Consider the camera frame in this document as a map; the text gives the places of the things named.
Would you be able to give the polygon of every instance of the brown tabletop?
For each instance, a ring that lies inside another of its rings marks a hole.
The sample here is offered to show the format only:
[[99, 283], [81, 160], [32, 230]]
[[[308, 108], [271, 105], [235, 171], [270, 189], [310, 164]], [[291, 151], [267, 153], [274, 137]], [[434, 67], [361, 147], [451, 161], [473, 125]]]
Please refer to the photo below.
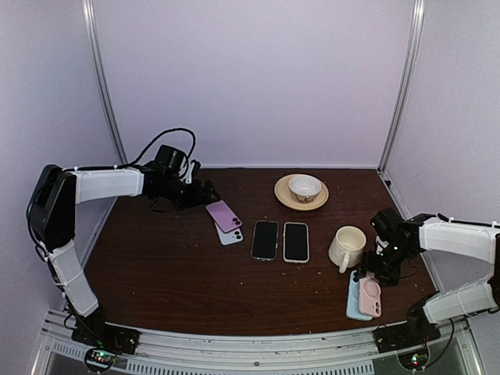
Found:
[[[434, 292], [425, 265], [382, 292], [382, 317], [370, 322], [345, 316], [349, 270], [339, 274], [328, 258], [336, 230], [354, 225], [375, 237], [370, 218], [394, 206], [373, 170], [299, 170], [325, 182], [330, 198], [311, 212], [293, 211], [274, 196], [276, 181], [297, 170], [202, 170], [240, 216], [243, 242], [222, 246], [205, 207], [173, 211], [168, 202], [150, 210], [146, 198], [120, 198], [86, 267], [108, 321], [193, 334], [279, 335], [349, 330], [405, 320], [408, 307]], [[280, 224], [278, 257], [250, 256], [256, 220]], [[310, 260], [284, 262], [282, 228], [309, 226]], [[413, 272], [406, 264], [402, 274]]]

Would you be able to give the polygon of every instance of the white robotic arm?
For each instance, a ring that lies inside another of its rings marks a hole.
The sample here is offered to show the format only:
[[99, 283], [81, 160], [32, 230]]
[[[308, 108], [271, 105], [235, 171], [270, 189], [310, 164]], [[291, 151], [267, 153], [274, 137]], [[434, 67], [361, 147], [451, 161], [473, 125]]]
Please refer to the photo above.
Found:
[[[453, 218], [443, 219], [431, 218], [420, 228], [422, 249], [451, 252], [495, 264], [497, 237], [500, 235], [496, 222], [485, 227], [482, 224], [457, 223]], [[430, 298], [423, 306], [429, 323], [497, 309], [498, 304], [490, 284], [491, 276], [487, 275], [478, 281]]]
[[373, 272], [381, 286], [398, 284], [402, 262], [421, 252], [443, 251], [480, 259], [495, 265], [493, 277], [437, 293], [417, 302], [408, 311], [406, 324], [377, 329], [379, 350], [418, 345], [439, 337], [436, 324], [458, 316], [498, 311], [500, 306], [500, 226], [468, 223], [441, 214], [419, 214], [403, 220], [393, 209], [384, 209], [370, 221], [378, 236], [376, 252], [366, 252], [360, 277]]
[[199, 162], [188, 163], [180, 150], [162, 145], [144, 166], [84, 167], [42, 171], [27, 209], [30, 235], [48, 264], [77, 324], [72, 338], [111, 352], [133, 354], [139, 333], [105, 323], [105, 311], [91, 290], [74, 244], [75, 205], [95, 199], [146, 195], [169, 199], [177, 209], [220, 199], [210, 181], [194, 175]]
[[[75, 205], [102, 198], [134, 197], [142, 194], [144, 186], [144, 174], [135, 168], [92, 171], [75, 168], [68, 173], [76, 177]], [[45, 250], [46, 261], [54, 267], [57, 285], [64, 290], [74, 312], [82, 317], [91, 315], [99, 307], [99, 302], [78, 261], [73, 239], [51, 252], [47, 251], [43, 242], [41, 246]]]

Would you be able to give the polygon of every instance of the saucer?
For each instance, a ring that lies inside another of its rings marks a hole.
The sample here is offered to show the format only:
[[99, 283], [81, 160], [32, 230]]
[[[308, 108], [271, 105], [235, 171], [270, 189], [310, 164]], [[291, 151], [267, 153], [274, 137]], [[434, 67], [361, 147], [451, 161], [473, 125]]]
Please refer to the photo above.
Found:
[[298, 211], [311, 211], [324, 205], [328, 200], [329, 194], [328, 188], [323, 182], [321, 182], [320, 193], [312, 202], [301, 203], [297, 200], [288, 187], [288, 181], [290, 181], [292, 177], [297, 176], [297, 174], [289, 174], [288, 176], [280, 178], [278, 182], [276, 182], [276, 185], [274, 185], [274, 194], [276, 195], [276, 198], [278, 198], [278, 201], [283, 203], [285, 206]]

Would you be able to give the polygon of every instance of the pink phone case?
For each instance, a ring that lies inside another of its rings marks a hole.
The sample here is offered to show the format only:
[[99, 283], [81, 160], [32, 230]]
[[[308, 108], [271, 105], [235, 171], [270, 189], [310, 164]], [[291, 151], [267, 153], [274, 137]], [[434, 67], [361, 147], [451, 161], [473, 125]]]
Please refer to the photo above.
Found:
[[359, 280], [359, 311], [374, 318], [382, 315], [381, 294], [378, 280], [373, 273], [366, 273], [366, 277]]
[[219, 224], [222, 232], [227, 233], [241, 227], [243, 223], [229, 208], [225, 201], [218, 201], [206, 206], [210, 216]]

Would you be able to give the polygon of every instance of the black smartphone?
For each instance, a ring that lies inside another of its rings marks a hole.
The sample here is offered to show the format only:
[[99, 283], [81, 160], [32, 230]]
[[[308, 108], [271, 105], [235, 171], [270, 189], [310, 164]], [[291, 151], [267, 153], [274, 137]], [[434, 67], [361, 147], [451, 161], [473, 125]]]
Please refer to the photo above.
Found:
[[278, 249], [278, 223], [257, 221], [253, 230], [252, 257], [273, 260]]
[[285, 223], [283, 260], [290, 263], [309, 261], [309, 230], [304, 223]]

